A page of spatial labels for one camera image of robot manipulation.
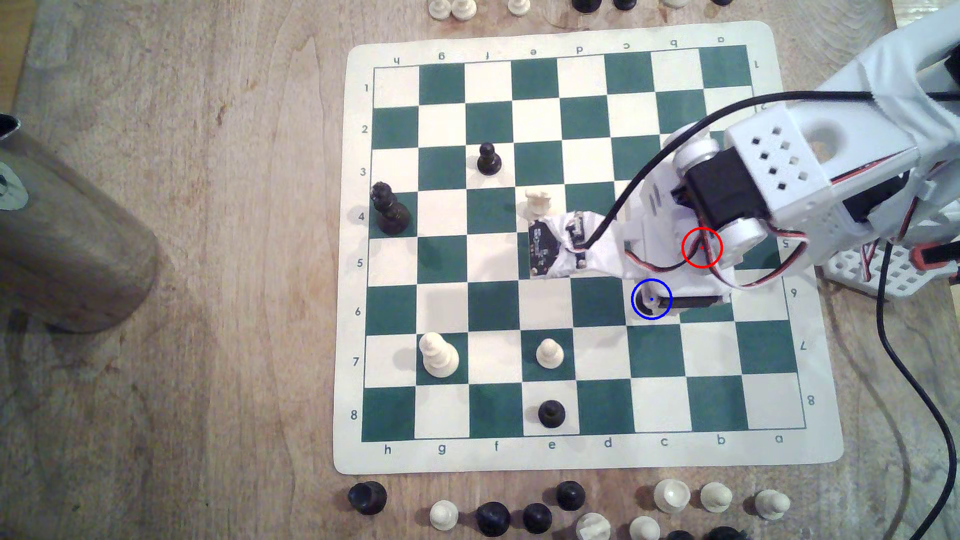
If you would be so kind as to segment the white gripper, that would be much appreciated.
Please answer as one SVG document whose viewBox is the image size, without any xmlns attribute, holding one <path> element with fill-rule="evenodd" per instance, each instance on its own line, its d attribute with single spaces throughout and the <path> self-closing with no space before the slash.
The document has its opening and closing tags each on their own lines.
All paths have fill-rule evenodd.
<svg viewBox="0 0 960 540">
<path fill-rule="evenodd" d="M 716 279 L 711 269 L 698 268 L 685 262 L 681 249 L 690 253 L 699 240 L 700 231 L 687 233 L 699 226 L 694 211 L 674 201 L 671 191 L 680 179 L 672 161 L 663 161 L 633 190 L 619 221 L 622 239 L 637 258 L 659 267 L 680 264 L 678 269 L 656 273 L 623 259 L 624 280 L 642 282 L 642 302 L 674 302 L 682 298 L 713 298 L 713 302 L 729 302 L 732 289 Z"/>
</svg>

